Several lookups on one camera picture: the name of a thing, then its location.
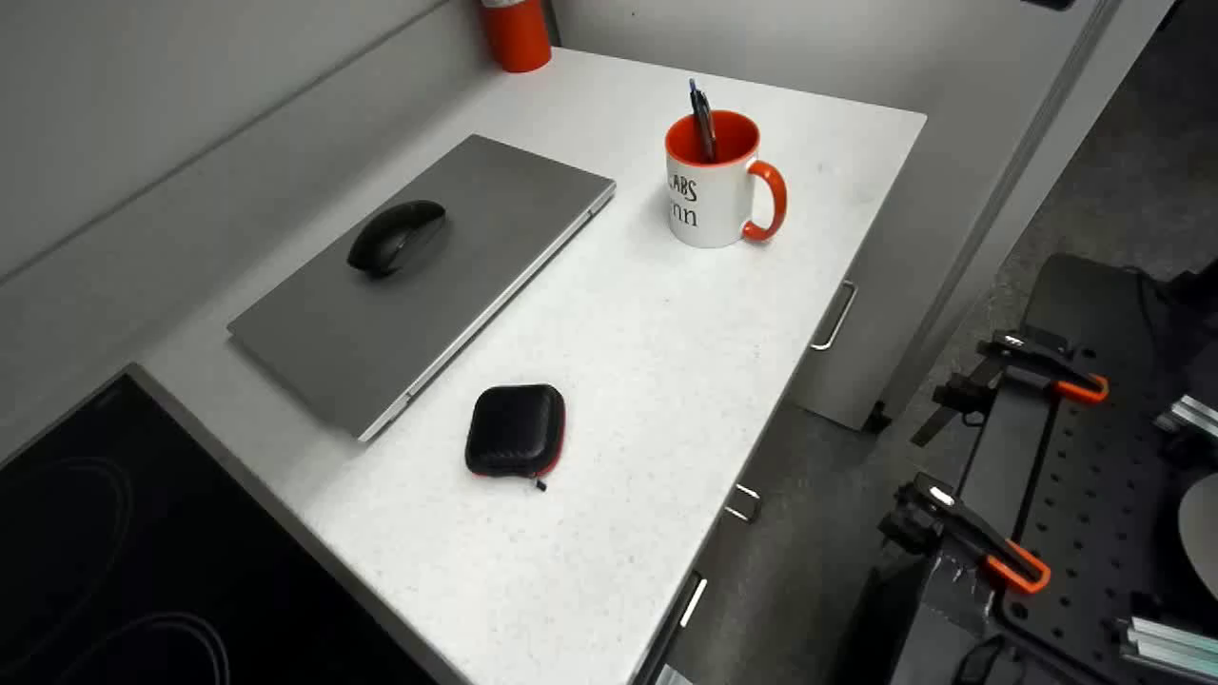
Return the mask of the black induction cooktop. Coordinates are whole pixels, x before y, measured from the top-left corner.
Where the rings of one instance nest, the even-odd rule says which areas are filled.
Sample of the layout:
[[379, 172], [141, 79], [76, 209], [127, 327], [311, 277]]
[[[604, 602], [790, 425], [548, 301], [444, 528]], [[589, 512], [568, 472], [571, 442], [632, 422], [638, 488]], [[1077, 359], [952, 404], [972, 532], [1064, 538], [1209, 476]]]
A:
[[0, 685], [434, 685], [152, 392], [0, 470]]

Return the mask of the white and orange mug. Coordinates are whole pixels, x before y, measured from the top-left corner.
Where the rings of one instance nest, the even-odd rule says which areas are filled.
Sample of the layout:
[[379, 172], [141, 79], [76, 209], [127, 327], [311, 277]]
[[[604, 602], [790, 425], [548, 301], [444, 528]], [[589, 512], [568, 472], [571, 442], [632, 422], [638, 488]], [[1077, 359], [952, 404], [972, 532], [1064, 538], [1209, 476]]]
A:
[[695, 118], [666, 129], [666, 222], [691, 248], [769, 244], [787, 222], [787, 179], [761, 162], [761, 129], [740, 111], [716, 111], [716, 157], [704, 157]]

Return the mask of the orange cylindrical container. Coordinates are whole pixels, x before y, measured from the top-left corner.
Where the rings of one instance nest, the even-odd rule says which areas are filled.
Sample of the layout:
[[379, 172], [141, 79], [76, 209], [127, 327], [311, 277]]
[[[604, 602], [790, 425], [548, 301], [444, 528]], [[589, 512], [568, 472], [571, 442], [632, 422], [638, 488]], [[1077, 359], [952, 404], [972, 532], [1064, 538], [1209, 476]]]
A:
[[478, 0], [486, 49], [508, 73], [534, 73], [553, 60], [548, 17], [542, 0]]

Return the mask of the lower black orange clamp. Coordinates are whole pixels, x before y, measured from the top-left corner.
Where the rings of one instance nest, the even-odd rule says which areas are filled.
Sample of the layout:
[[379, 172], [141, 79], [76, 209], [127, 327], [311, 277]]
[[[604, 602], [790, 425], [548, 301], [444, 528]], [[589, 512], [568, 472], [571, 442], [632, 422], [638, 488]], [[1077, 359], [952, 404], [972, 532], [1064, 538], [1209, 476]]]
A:
[[916, 472], [896, 491], [896, 512], [881, 522], [881, 532], [907, 551], [933, 551], [940, 540], [954, 538], [979, 556], [979, 569], [996, 585], [1024, 597], [1035, 597], [1051, 585], [1048, 560], [996, 532], [943, 480], [930, 472]]

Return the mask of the black orange clamp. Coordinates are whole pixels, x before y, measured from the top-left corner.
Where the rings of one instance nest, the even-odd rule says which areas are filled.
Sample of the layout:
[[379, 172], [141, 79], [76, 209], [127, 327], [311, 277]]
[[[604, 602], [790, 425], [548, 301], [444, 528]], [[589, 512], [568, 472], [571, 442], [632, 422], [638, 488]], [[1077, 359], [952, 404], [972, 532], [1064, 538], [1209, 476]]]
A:
[[930, 446], [954, 414], [985, 422], [1005, 380], [1038, 396], [1096, 408], [1111, 396], [1111, 380], [1073, 361], [1073, 347], [1042, 332], [996, 332], [979, 343], [982, 361], [952, 375], [933, 387], [935, 413], [915, 432], [915, 446]]
[[996, 585], [1024, 597], [1035, 597], [1051, 585], [1048, 560], [996, 532], [943, 480], [930, 472], [916, 472], [896, 491], [896, 512], [881, 522], [881, 532], [907, 551], [933, 551], [940, 540], [954, 538], [979, 556], [979, 569]]

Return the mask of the upper black orange clamp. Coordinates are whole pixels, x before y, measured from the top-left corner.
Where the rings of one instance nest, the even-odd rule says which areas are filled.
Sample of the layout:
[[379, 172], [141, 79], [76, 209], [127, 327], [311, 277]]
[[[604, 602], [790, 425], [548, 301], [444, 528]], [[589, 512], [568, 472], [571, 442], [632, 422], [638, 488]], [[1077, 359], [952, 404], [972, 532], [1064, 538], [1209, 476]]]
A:
[[1042, 332], [996, 332], [979, 343], [982, 361], [952, 375], [933, 387], [935, 413], [915, 432], [915, 446], [930, 446], [954, 414], [985, 422], [1005, 380], [1038, 396], [1096, 408], [1111, 396], [1111, 380], [1073, 361], [1073, 347]]

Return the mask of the black computer mouse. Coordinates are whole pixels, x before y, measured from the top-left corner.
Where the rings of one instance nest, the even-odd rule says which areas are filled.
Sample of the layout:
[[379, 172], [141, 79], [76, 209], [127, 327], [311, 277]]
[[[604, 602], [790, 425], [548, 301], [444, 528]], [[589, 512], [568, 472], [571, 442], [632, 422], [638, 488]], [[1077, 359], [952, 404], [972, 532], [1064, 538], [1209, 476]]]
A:
[[391, 277], [402, 258], [444, 225], [438, 202], [400, 202], [365, 222], [345, 250], [345, 268], [379, 283]]

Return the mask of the black perforated mounting board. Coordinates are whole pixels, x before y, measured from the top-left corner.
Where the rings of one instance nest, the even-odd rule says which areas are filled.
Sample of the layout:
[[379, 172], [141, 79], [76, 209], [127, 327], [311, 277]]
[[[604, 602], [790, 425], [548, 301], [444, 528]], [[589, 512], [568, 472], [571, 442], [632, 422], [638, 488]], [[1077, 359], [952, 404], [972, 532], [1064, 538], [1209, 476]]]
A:
[[1096, 408], [1005, 380], [954, 480], [996, 532], [1051, 564], [1035, 597], [948, 538], [874, 580], [872, 685], [1213, 685], [1213, 595], [1188, 564], [1213, 540], [1209, 269], [1148, 277], [1058, 257], [1011, 332], [1058, 335], [1104, 375]]

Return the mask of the black zippered earphone case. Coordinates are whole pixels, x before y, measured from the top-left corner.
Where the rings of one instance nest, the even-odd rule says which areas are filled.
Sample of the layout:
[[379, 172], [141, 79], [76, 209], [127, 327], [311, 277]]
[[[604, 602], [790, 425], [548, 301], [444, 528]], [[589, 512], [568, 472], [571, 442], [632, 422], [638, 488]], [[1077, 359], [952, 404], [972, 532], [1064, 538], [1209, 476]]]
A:
[[543, 491], [565, 458], [568, 404], [553, 385], [495, 385], [469, 422], [464, 470], [516, 476]]

